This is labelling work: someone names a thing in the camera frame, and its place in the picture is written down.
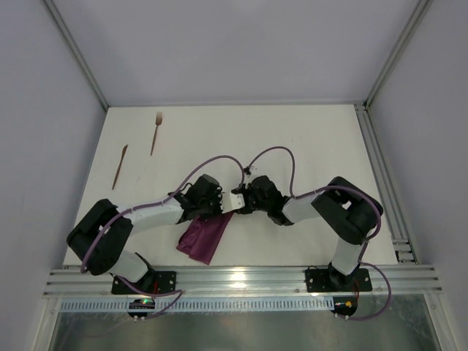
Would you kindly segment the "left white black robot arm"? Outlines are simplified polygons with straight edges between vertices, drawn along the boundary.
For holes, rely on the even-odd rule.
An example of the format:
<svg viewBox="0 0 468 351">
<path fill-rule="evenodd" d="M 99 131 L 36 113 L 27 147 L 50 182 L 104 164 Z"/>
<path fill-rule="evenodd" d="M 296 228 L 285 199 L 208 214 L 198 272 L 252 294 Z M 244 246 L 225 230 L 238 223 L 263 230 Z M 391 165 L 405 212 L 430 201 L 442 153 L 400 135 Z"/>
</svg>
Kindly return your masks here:
<svg viewBox="0 0 468 351">
<path fill-rule="evenodd" d="M 125 249 L 131 235 L 164 225 L 176 225 L 202 215 L 219 215 L 222 188 L 203 174 L 185 192 L 177 191 L 154 203 L 119 207 L 97 201 L 67 236 L 68 247 L 94 276 L 111 273 L 131 283 L 149 274 L 149 264 Z"/>
</svg>

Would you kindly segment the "purple satin napkin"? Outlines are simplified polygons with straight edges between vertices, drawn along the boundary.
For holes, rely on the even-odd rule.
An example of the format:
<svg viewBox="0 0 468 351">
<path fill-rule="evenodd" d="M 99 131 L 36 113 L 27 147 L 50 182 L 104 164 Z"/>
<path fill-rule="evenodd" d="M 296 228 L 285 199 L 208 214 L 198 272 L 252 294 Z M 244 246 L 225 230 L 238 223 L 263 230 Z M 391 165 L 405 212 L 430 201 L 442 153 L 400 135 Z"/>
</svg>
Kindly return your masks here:
<svg viewBox="0 0 468 351">
<path fill-rule="evenodd" d="M 233 212 L 194 219 L 179 238 L 176 249 L 190 259 L 210 265 Z"/>
</svg>

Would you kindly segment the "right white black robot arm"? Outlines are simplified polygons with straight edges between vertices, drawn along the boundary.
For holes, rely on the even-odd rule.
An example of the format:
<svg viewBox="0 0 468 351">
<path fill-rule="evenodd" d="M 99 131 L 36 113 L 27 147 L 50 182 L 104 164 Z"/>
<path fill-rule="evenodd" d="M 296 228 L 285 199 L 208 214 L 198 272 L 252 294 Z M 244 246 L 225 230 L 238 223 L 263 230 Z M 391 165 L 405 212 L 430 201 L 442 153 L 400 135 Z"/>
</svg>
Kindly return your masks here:
<svg viewBox="0 0 468 351">
<path fill-rule="evenodd" d="M 266 175 L 233 190 L 244 199 L 238 214 L 262 211 L 279 226 L 321 218 L 339 237 L 328 264 L 329 280 L 343 291 L 355 284 L 355 275 L 370 240 L 380 231 L 381 204 L 345 178 L 337 176 L 322 188 L 298 195 L 283 195 Z"/>
</svg>

